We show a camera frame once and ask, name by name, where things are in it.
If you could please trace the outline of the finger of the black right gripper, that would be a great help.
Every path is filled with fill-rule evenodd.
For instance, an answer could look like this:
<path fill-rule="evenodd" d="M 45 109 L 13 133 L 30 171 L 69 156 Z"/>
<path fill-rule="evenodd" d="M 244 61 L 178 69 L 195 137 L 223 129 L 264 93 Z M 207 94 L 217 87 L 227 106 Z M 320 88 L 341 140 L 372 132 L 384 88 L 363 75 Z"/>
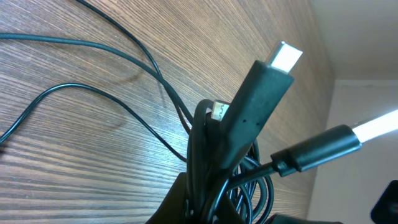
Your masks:
<path fill-rule="evenodd" d="M 397 224 L 397 180 L 389 183 L 371 211 L 375 224 Z"/>

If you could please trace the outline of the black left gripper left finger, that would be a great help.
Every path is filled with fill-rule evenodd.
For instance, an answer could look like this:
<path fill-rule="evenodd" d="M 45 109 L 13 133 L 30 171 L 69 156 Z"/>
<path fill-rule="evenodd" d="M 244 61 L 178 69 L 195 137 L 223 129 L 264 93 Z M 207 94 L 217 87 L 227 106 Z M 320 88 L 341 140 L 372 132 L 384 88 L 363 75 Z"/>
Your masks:
<path fill-rule="evenodd" d="M 192 189 L 188 175 L 181 172 L 171 186 L 156 212 L 146 224 L 189 224 L 194 223 Z"/>

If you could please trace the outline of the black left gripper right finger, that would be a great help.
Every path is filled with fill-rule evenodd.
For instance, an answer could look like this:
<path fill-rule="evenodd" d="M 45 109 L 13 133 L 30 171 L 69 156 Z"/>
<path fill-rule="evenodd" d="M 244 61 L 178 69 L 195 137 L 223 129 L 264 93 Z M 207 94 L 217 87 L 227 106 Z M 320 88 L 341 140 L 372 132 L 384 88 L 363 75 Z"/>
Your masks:
<path fill-rule="evenodd" d="M 244 224 L 227 195 L 222 196 L 216 209 L 217 224 Z"/>

